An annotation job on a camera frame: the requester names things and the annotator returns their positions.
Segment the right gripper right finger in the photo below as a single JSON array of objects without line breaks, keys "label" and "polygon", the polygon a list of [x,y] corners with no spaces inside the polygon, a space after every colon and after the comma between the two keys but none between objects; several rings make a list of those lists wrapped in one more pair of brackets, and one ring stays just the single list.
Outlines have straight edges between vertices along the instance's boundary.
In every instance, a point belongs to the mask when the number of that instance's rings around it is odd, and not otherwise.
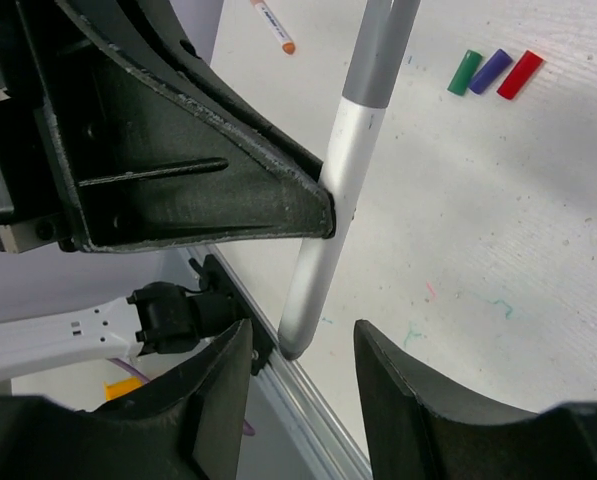
[{"label": "right gripper right finger", "polygon": [[597,479],[597,402],[532,413],[408,355],[367,320],[354,356],[376,479]]}]

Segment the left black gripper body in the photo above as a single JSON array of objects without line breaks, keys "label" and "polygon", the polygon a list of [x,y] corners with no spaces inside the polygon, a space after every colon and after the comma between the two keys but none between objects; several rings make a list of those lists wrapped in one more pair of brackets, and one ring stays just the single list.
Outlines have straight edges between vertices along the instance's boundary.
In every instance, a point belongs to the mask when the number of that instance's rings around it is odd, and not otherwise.
[{"label": "left black gripper body", "polygon": [[42,81],[36,52],[73,36],[99,52],[108,48],[105,1],[0,1],[0,250],[21,253],[70,242],[82,252],[108,250],[108,232],[96,232],[68,172],[67,130],[84,133],[89,109],[60,112],[74,84]]}]

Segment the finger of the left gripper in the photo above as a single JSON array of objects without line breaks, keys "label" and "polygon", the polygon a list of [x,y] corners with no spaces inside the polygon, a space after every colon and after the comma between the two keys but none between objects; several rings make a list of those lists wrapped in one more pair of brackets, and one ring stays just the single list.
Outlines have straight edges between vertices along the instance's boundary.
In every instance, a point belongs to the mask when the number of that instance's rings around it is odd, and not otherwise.
[{"label": "finger of the left gripper", "polygon": [[292,156],[181,81],[94,47],[35,61],[52,174],[80,250],[332,233],[329,194]]},{"label": "finger of the left gripper", "polygon": [[221,122],[317,181],[322,161],[274,126],[199,58],[168,1],[58,1],[87,39],[140,83],[202,122]]}]

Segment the red pen cap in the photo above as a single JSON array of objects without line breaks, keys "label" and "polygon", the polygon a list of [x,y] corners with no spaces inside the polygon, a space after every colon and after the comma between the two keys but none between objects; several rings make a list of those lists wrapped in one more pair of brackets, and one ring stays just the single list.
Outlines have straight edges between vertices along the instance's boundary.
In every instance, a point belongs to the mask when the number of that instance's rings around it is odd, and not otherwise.
[{"label": "red pen cap", "polygon": [[543,63],[541,56],[526,50],[498,87],[497,94],[506,100],[514,100]]}]

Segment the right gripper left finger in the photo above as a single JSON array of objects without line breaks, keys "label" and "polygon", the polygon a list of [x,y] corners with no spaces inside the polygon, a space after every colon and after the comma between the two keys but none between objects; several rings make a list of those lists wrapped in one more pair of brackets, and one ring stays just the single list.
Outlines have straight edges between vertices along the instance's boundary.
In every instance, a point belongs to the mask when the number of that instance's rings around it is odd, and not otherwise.
[{"label": "right gripper left finger", "polygon": [[0,479],[233,479],[252,363],[252,325],[92,412],[0,397]]}]

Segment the green pen cap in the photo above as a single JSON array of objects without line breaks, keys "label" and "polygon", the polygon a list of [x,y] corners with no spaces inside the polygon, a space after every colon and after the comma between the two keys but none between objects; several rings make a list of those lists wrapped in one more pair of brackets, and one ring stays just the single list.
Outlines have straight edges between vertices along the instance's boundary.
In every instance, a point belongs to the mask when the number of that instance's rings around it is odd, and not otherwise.
[{"label": "green pen cap", "polygon": [[479,52],[468,49],[449,83],[447,91],[457,96],[463,96],[482,59],[483,56]]}]

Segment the blue pen cap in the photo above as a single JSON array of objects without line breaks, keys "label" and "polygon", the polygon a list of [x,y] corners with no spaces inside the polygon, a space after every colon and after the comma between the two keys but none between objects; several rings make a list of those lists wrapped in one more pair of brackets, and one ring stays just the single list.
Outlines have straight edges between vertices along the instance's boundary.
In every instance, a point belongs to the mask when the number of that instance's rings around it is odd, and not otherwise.
[{"label": "blue pen cap", "polygon": [[477,95],[484,93],[512,63],[512,57],[498,49],[473,76],[469,89]]}]

